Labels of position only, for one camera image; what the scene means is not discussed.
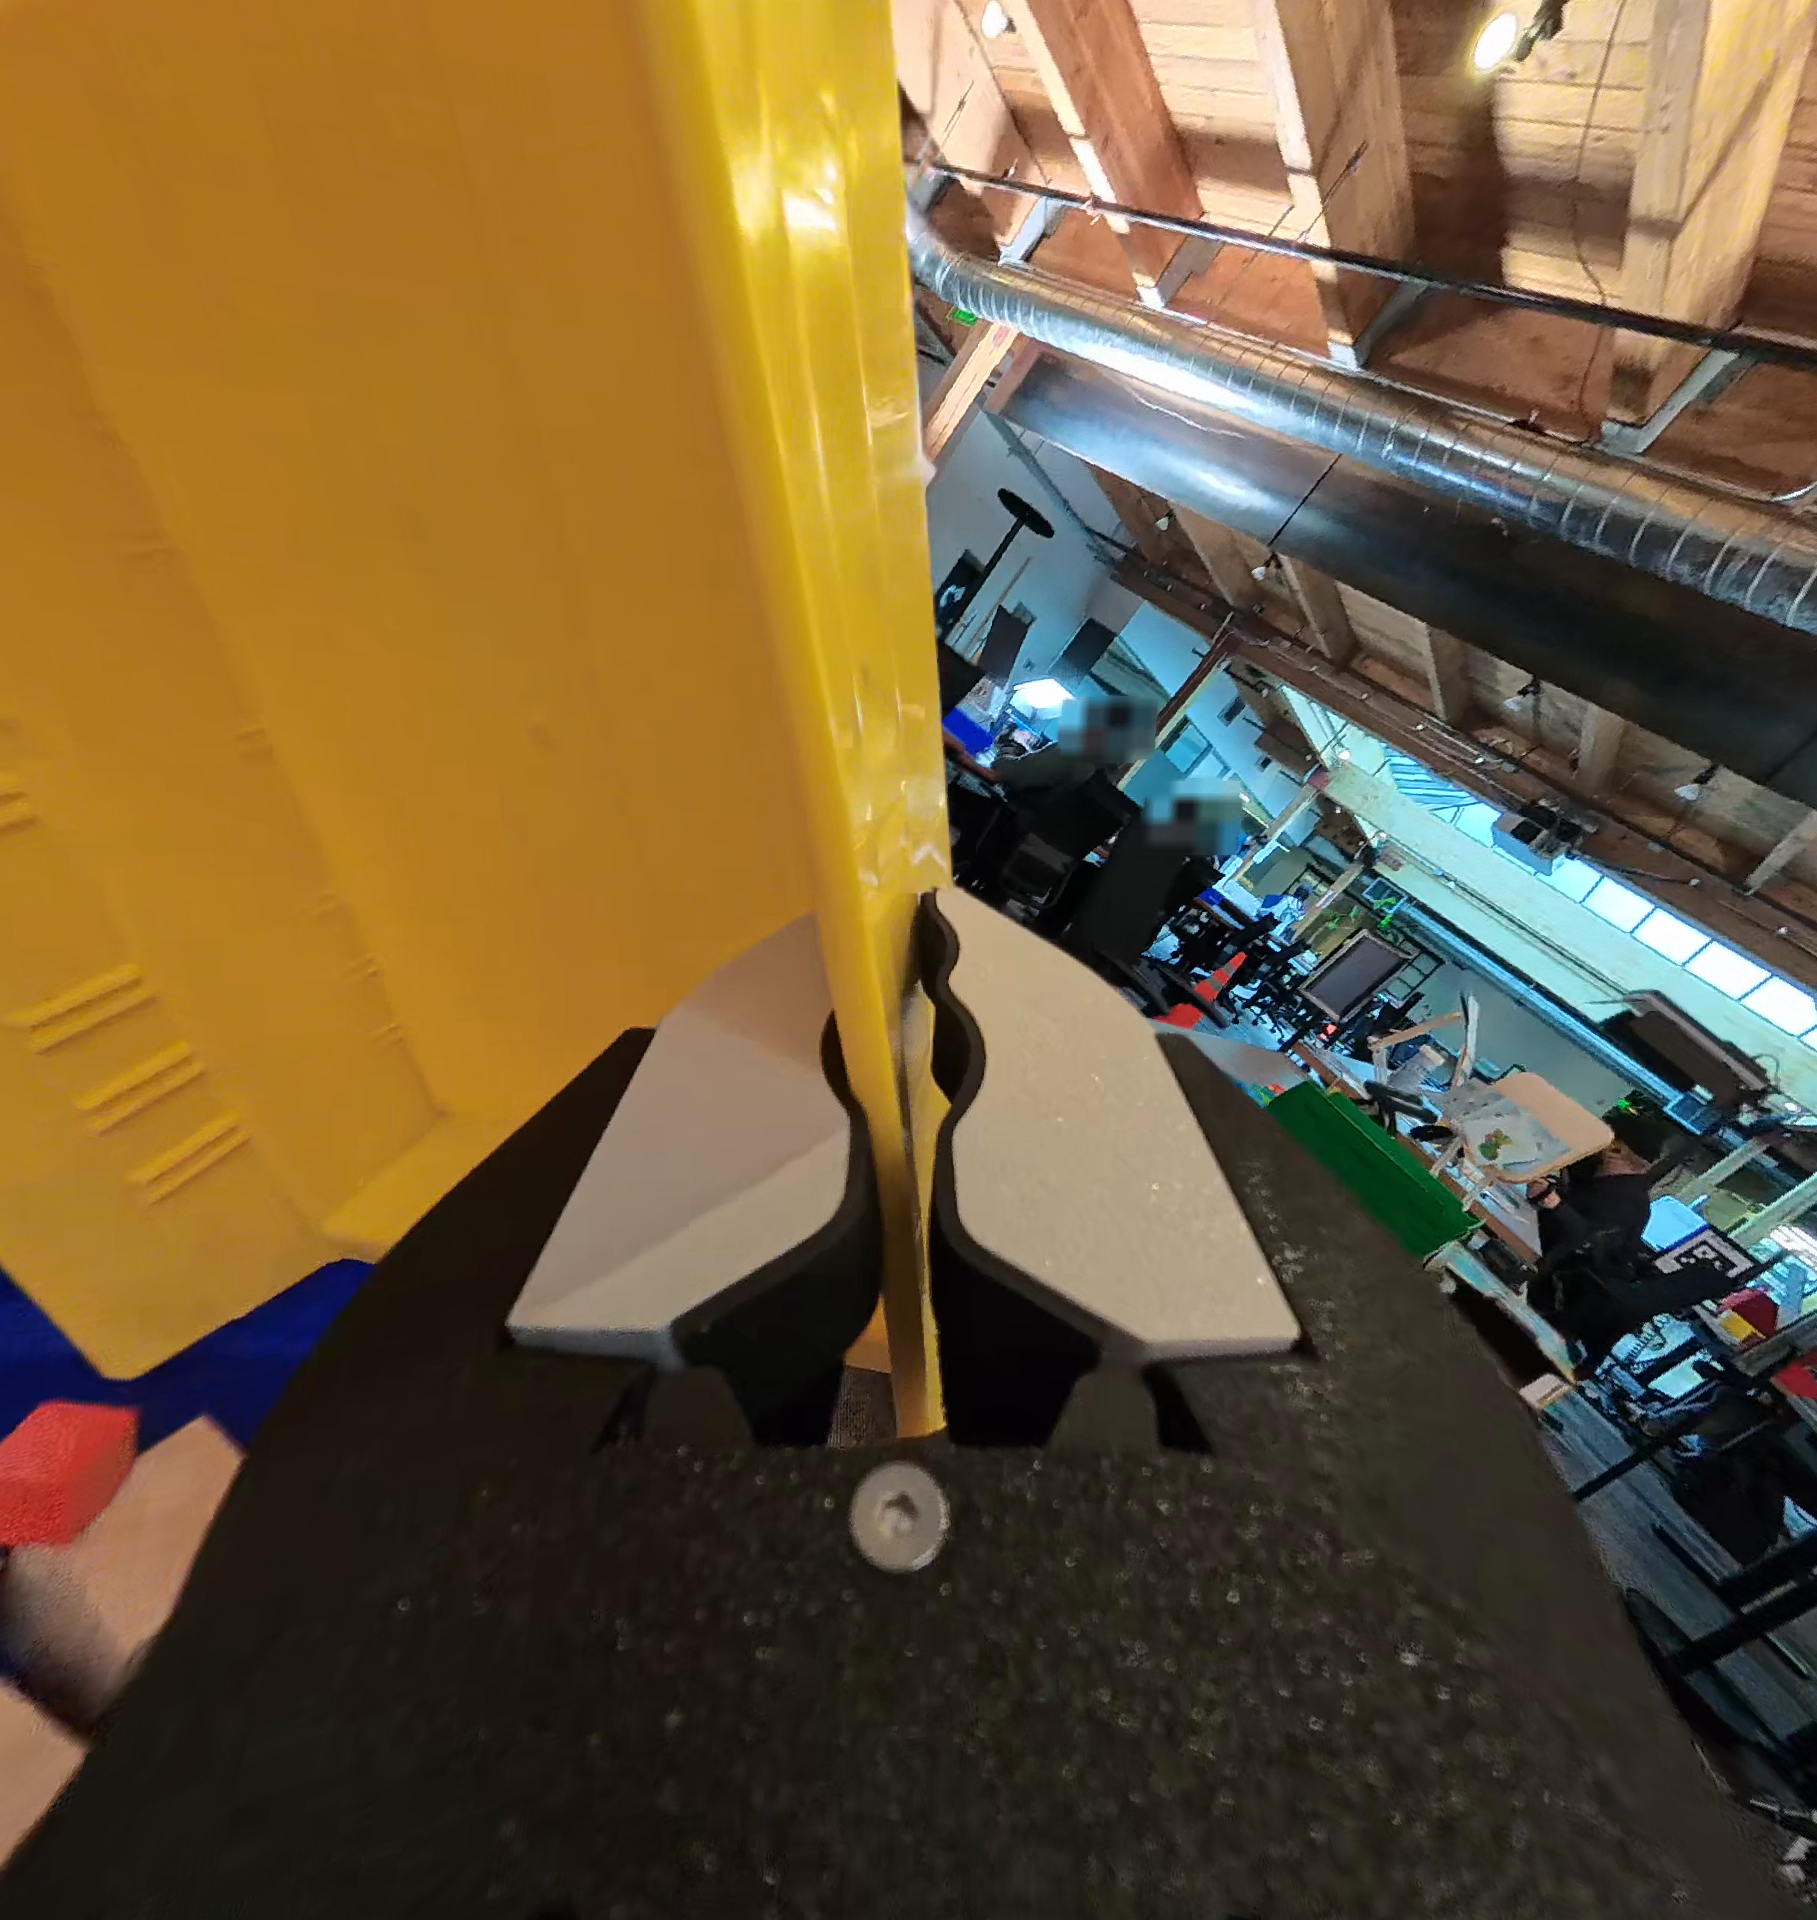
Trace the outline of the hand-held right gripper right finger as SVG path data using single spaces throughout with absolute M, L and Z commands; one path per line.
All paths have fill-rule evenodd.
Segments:
M 945 1101 L 927 1245 L 949 1439 L 1040 1448 L 1095 1381 L 1153 1446 L 1171 1367 L 1293 1352 L 1177 1034 L 956 887 L 920 897 L 918 966 Z

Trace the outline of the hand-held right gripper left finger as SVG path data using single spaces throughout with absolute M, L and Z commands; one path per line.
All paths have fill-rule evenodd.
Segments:
M 821 1446 L 878 1293 L 871 1131 L 800 916 L 658 1023 L 506 1334 L 718 1376 L 758 1443 Z

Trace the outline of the yellow plastic bin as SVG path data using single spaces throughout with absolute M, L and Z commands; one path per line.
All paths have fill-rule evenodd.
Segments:
M 810 916 L 939 1419 L 887 4 L 0 4 L 0 1266 L 133 1380 Z

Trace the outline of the blue plastic bin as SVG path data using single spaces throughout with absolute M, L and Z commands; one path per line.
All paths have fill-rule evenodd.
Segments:
M 125 1412 L 133 1423 L 135 1458 L 177 1428 L 207 1418 L 244 1454 L 220 1516 L 242 1480 L 270 1412 L 370 1273 L 368 1261 L 324 1262 L 263 1307 L 203 1334 L 146 1374 L 112 1380 L 81 1357 L 80 1347 L 0 1266 L 0 1443 L 44 1405 Z

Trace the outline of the pile of wooden coloured cubes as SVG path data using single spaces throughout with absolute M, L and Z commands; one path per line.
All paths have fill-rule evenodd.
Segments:
M 142 1452 L 71 1544 L 4 1559 L 0 1869 L 71 1784 L 171 1618 L 242 1460 L 224 1428 L 194 1419 Z

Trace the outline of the green plastic bin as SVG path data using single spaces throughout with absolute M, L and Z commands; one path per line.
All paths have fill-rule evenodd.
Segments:
M 1302 1083 L 1276 1093 L 1265 1109 L 1411 1259 L 1432 1261 L 1477 1231 L 1477 1219 L 1453 1189 L 1359 1101 Z

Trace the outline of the black monitor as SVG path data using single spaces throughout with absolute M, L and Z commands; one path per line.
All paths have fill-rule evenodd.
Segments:
M 1380 932 L 1356 932 L 1299 981 L 1304 1017 L 1310 1023 L 1350 1020 L 1407 964 L 1422 956 L 1418 949 L 1405 949 Z

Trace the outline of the wooden document holder stand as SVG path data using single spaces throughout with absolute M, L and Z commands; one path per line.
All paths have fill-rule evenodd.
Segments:
M 1530 1188 L 1615 1141 L 1604 1118 L 1523 1069 L 1450 1086 L 1440 1101 L 1440 1125 L 1448 1133 L 1442 1165 L 1474 1189 Z

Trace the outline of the silver ventilation duct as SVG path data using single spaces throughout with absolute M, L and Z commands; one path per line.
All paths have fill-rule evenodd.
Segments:
M 1817 641 L 1817 512 L 977 258 L 916 208 L 905 241 L 922 288 L 1066 359 Z

